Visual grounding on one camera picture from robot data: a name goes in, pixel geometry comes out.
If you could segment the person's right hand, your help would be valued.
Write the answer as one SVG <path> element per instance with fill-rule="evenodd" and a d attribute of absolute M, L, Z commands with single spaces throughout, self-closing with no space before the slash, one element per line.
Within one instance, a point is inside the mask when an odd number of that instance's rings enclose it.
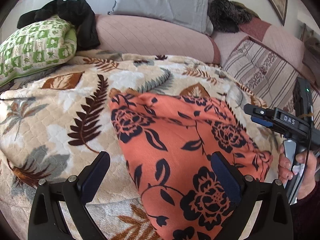
<path fill-rule="evenodd" d="M 288 180 L 291 180 L 293 176 L 297 174 L 297 169 L 292 171 L 292 164 L 285 156 L 285 150 L 283 144 L 279 147 L 279 164 L 278 164 L 278 178 L 285 184 Z M 304 164 L 304 178 L 297 193 L 297 199 L 301 200 L 307 197 L 315 188 L 315 172 L 317 168 L 317 158 L 312 151 L 309 152 L 308 162 L 305 164 L 307 152 L 304 151 L 296 155 L 296 162 Z"/>

